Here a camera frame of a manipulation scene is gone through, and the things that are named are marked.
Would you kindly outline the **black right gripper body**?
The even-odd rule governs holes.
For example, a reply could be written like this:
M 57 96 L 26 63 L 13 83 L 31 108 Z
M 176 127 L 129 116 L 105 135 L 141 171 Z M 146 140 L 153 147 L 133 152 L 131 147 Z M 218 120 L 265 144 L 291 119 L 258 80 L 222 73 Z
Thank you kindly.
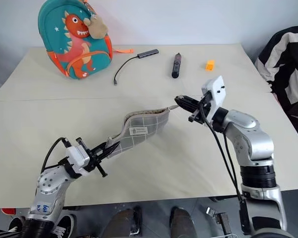
M 211 91 L 208 91 L 199 101 L 198 109 L 196 109 L 191 116 L 189 116 L 188 121 L 189 122 L 198 122 L 200 124 L 209 124 L 205 112 L 204 112 L 204 107 L 205 105 L 209 104 L 210 101 L 212 100 L 212 93 Z

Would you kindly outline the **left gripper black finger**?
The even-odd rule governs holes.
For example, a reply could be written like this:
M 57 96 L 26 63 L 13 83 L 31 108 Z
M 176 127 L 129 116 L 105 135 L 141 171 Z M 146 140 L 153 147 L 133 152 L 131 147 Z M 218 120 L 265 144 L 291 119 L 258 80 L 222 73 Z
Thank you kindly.
M 106 144 L 107 144 L 107 142 L 101 143 L 100 145 L 98 145 L 95 148 L 91 149 L 91 153 L 98 153 L 98 152 L 102 153 L 103 150 L 106 149 L 105 148 L 106 147 Z
M 97 149 L 97 160 L 103 160 L 113 153 L 118 145 L 112 145 L 108 148 L 102 147 Z

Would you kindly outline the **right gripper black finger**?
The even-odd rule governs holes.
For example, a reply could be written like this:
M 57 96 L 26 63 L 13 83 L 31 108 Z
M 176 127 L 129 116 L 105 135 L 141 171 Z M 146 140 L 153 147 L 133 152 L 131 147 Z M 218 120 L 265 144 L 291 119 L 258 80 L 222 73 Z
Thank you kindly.
M 190 113 L 194 113 L 198 109 L 198 105 L 179 105 L 179 107 Z
M 176 97 L 176 103 L 178 105 L 198 105 L 199 101 L 189 96 L 179 95 Z

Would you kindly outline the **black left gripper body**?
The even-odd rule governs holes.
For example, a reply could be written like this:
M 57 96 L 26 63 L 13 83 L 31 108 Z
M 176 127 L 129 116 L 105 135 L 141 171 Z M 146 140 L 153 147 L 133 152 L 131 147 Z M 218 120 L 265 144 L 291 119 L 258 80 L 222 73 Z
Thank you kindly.
M 107 173 L 104 171 L 104 169 L 101 167 L 100 163 L 101 160 L 97 160 L 97 153 L 91 153 L 91 149 L 89 149 L 85 143 L 83 142 L 81 137 L 78 137 L 76 139 L 76 142 L 83 147 L 87 155 L 89 156 L 89 162 L 87 166 L 84 167 L 84 169 L 88 172 L 91 172 L 94 169 L 98 169 L 99 172 L 101 173 L 102 177 L 106 177 Z

